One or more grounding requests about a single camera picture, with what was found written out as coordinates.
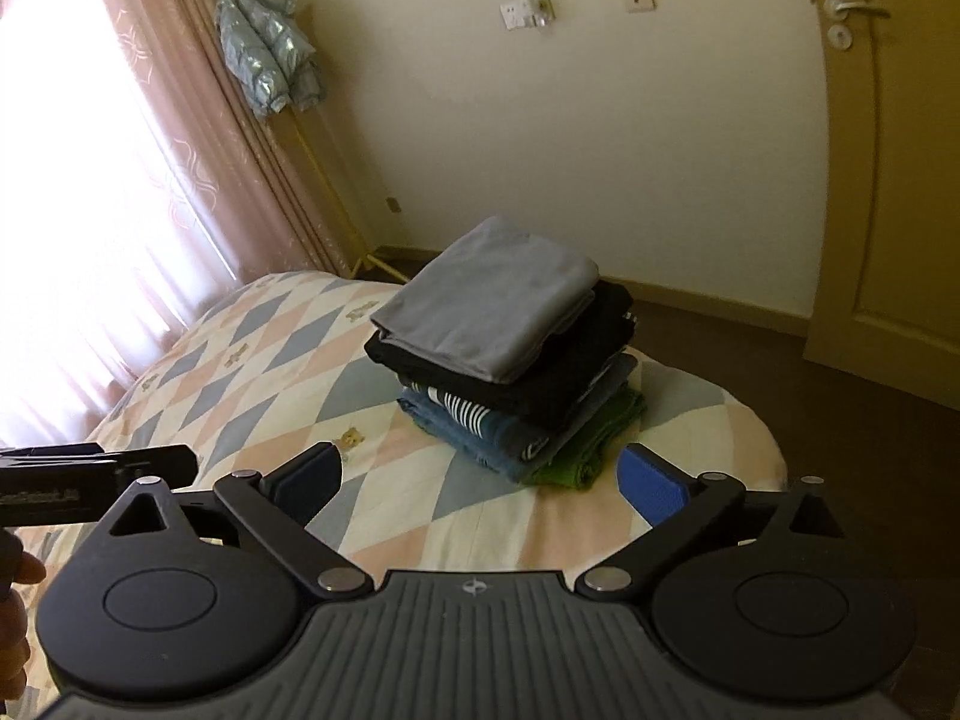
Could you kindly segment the person's left hand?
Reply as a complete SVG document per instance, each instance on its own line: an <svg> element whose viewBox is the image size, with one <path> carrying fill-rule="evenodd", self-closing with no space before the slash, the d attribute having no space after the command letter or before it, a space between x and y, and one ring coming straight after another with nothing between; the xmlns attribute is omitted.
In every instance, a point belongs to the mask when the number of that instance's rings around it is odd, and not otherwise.
<svg viewBox="0 0 960 720"><path fill-rule="evenodd" d="M7 551L10 582L2 585L2 702L20 699L26 687L26 665L31 658L28 642L28 613L16 585L39 585L47 577L46 566L34 554L26 553L18 538L16 548Z"/></svg>

